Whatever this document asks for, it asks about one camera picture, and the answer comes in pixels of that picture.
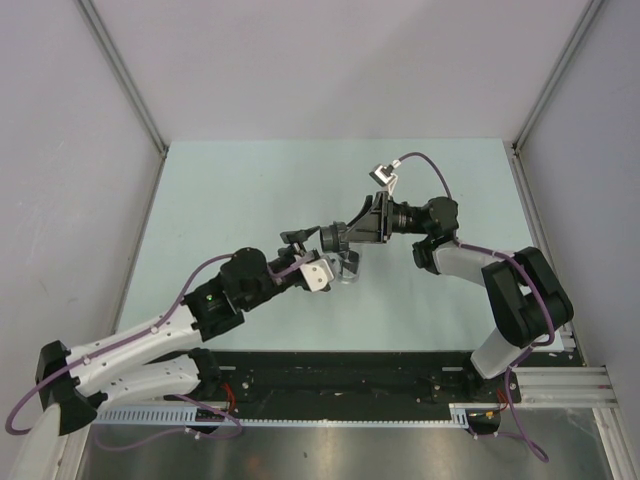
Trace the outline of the dark grey threaded ring nut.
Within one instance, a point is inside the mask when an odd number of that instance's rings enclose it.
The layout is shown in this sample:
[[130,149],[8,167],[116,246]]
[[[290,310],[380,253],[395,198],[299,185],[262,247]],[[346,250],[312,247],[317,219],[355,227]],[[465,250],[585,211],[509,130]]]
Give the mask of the dark grey threaded ring nut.
[[339,253],[344,249],[342,240],[344,229],[345,224],[343,222],[333,222],[320,228],[320,243],[325,253]]

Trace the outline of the clear elbow fitting with grey nut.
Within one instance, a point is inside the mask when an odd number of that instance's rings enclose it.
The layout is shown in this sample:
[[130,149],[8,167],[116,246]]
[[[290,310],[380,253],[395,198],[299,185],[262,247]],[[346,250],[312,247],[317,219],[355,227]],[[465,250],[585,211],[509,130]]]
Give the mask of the clear elbow fitting with grey nut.
[[344,238],[346,225],[336,224],[336,254],[338,257],[338,279],[344,284],[356,283],[360,276],[362,251],[358,245],[351,246]]

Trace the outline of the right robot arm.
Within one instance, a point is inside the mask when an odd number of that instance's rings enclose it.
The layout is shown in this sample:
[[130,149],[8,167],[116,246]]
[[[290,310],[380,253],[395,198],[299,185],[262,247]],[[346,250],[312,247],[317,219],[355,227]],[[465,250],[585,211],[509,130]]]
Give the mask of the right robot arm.
[[355,244],[385,244],[394,234],[418,235],[412,246],[417,268],[484,288],[495,328],[471,354],[472,369],[461,376],[463,393],[484,401],[496,391],[497,376],[534,348],[554,342],[557,330],[573,320],[574,307],[539,249],[504,253],[471,245],[458,239],[458,228],[458,204],[449,197],[417,207],[378,192],[350,222],[329,226],[322,247],[342,253]]

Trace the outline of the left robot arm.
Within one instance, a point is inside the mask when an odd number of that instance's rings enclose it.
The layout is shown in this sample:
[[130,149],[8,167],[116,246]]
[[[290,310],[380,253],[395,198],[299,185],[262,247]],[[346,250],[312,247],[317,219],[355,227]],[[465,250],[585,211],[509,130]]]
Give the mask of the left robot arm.
[[221,387],[219,367],[203,345],[242,325],[245,314],[291,287],[324,291],[327,259],[304,246],[316,228],[282,233],[275,259],[253,247],[215,257],[211,280],[185,283],[168,310],[120,334],[76,347],[55,340],[40,350],[36,386],[44,410],[59,410],[57,433],[74,433],[118,400],[189,395],[207,400]]

